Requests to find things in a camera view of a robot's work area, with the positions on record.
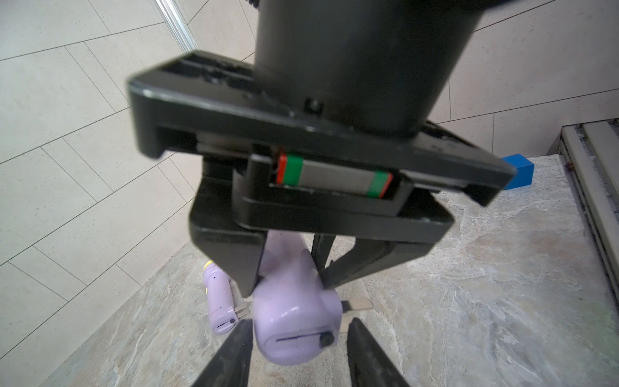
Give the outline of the purple flashlight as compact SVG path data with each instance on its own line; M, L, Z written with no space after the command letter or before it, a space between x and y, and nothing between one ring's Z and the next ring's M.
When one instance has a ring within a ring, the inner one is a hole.
M202 277L211 329L214 334L222 335L232 330L240 319L249 314L248 304L235 306L231 279L214 261L205 264Z
M373 308L367 298L342 300L326 289L306 242L296 232L268 232L252 294L255 338L274 364L303 364L336 345L345 313Z

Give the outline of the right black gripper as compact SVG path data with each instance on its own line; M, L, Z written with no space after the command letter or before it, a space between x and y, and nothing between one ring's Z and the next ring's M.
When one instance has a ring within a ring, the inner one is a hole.
M311 256L333 290L428 254L453 222L434 193L488 206L514 177L429 120L495 1L255 7L253 64L195 51L127 83L145 156L203 156L191 240L243 298L258 282L262 230L316 233ZM358 239L326 266L335 235Z

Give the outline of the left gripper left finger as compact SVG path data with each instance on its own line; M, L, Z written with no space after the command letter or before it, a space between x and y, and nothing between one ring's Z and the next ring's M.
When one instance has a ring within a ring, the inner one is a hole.
M253 350L253 321L241 320L201 371L192 387L246 387Z

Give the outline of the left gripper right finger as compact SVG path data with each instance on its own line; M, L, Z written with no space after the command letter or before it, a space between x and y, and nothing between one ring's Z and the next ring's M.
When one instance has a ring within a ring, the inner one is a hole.
M409 387L409 383L358 318L349 324L347 352L352 386Z

